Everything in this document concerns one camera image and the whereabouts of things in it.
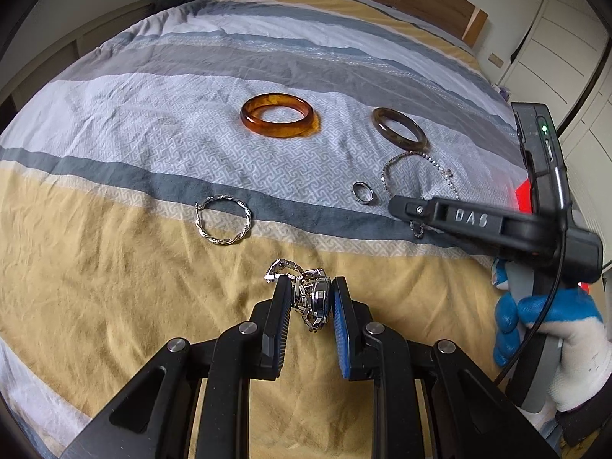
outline white and blue glove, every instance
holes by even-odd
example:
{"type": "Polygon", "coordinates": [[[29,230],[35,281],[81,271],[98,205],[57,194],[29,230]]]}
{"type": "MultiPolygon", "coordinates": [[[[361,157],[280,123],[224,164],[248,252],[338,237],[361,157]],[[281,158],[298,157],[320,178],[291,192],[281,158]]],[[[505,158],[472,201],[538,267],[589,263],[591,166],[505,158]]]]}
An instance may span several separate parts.
{"type": "MultiPolygon", "coordinates": [[[[507,290],[503,261],[493,266],[493,284],[507,290]]],[[[521,299],[518,305],[510,293],[495,308],[499,331],[493,357],[504,366],[520,344],[519,322],[531,327],[544,307],[546,296],[521,299]]],[[[563,339],[561,364],[549,388],[559,411],[570,411],[594,397],[612,374],[612,343],[607,339],[601,314],[591,296],[582,288],[559,290],[539,330],[563,339]]]]}

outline bolt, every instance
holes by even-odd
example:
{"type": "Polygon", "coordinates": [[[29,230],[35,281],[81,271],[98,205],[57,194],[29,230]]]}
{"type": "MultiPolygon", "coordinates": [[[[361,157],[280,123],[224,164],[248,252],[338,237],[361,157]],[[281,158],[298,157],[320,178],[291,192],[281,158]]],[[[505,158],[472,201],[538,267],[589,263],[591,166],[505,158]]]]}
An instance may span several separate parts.
{"type": "Polygon", "coordinates": [[[451,340],[440,340],[438,342],[438,350],[443,354],[452,354],[456,348],[457,345],[452,343],[451,340]]]}
{"type": "Polygon", "coordinates": [[[380,335],[384,331],[384,324],[372,321],[365,325],[365,330],[370,335],[380,335]]]}
{"type": "Polygon", "coordinates": [[[170,352],[180,352],[187,346],[185,339],[172,339],[168,342],[166,347],[170,352]]]}
{"type": "Polygon", "coordinates": [[[243,335],[250,335],[257,331],[257,325],[253,321],[245,321],[238,327],[238,331],[243,335]]]}

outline brown bangle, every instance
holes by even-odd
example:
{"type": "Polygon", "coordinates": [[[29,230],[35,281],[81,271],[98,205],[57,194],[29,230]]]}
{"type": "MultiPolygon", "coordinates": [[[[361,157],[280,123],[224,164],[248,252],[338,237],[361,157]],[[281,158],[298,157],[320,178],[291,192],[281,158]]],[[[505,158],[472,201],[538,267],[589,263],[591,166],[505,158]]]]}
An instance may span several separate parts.
{"type": "Polygon", "coordinates": [[[406,117],[404,114],[398,112],[393,109],[385,109],[385,108],[377,108],[372,112],[372,123],[376,128],[376,131],[381,133],[385,139],[389,140],[393,145],[400,147],[402,150],[406,151],[429,151],[429,142],[427,141],[427,136],[423,130],[418,127],[418,124],[406,117]],[[417,137],[416,141],[413,141],[408,138],[404,138],[397,134],[394,130],[388,127],[383,119],[391,119],[396,122],[399,122],[406,128],[408,128],[414,136],[417,137]]]}
{"type": "Polygon", "coordinates": [[[240,110],[240,119],[253,133],[274,138],[300,136],[318,127],[318,119],[310,104],[286,93],[259,94],[248,99],[240,110]],[[256,117],[258,111],[274,106],[289,107],[301,113],[304,118],[293,122],[268,122],[256,117]]]}

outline striped bed sheet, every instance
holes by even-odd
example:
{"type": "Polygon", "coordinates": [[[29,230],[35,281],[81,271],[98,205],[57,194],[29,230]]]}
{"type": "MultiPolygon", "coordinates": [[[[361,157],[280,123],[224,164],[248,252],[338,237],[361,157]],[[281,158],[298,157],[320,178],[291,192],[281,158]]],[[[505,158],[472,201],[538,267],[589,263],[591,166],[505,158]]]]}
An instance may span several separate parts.
{"type": "MultiPolygon", "coordinates": [[[[166,340],[246,319],[271,296],[262,276],[278,257],[345,276],[377,320],[418,342],[453,339],[495,372],[488,258],[433,231],[416,240],[388,215],[380,174],[401,150],[374,130],[375,107],[422,127],[461,199],[515,207],[526,172],[512,112],[469,49],[368,0],[188,3],[30,100],[0,136],[0,392],[44,457],[166,340]],[[308,101],[319,131],[244,128],[241,105],[270,92],[308,101]],[[355,181],[374,205],[353,199],[355,181]],[[219,193],[254,214],[233,246],[194,225],[194,203],[219,193]]],[[[451,196],[418,157],[393,168],[392,186],[451,196]]],[[[244,223],[227,202],[204,218],[224,236],[244,223]]],[[[342,380],[331,328],[312,335],[292,320],[281,378],[252,385],[253,457],[367,457],[368,387],[342,380]]]]}

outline glove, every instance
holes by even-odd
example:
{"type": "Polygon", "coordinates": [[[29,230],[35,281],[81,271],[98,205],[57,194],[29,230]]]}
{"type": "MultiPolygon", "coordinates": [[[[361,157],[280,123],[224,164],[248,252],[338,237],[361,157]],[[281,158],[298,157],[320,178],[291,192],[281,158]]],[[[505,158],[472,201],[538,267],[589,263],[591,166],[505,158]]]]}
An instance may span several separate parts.
{"type": "MultiPolygon", "coordinates": [[[[504,264],[494,264],[493,284],[507,289],[504,264]]],[[[504,366],[520,344],[519,321],[532,327],[546,296],[521,299],[510,293],[495,308],[499,331],[493,357],[504,366]]],[[[563,339],[561,364],[549,388],[559,411],[570,411],[594,397],[612,374],[612,343],[607,339],[601,314],[591,296],[581,288],[559,290],[539,332],[563,339]]]]}

